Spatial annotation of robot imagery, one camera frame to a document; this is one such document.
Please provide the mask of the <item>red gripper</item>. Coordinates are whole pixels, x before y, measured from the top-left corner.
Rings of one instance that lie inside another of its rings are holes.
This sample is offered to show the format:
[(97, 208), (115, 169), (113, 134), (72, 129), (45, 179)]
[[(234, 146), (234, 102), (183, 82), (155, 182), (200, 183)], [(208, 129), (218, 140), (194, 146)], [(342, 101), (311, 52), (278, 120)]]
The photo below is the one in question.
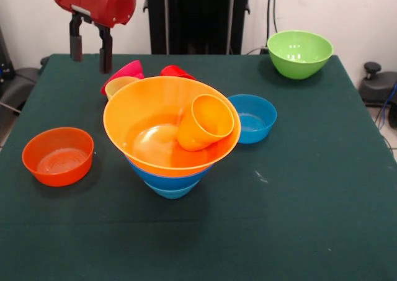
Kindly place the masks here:
[(82, 37), (79, 33), (82, 24), (81, 15), (88, 16), (97, 24), (102, 40), (100, 48), (100, 72), (112, 70), (113, 39), (109, 27), (116, 24), (127, 24), (134, 14), (136, 0), (54, 0), (62, 9), (75, 13), (69, 22), (69, 48), (73, 61), (82, 62)]

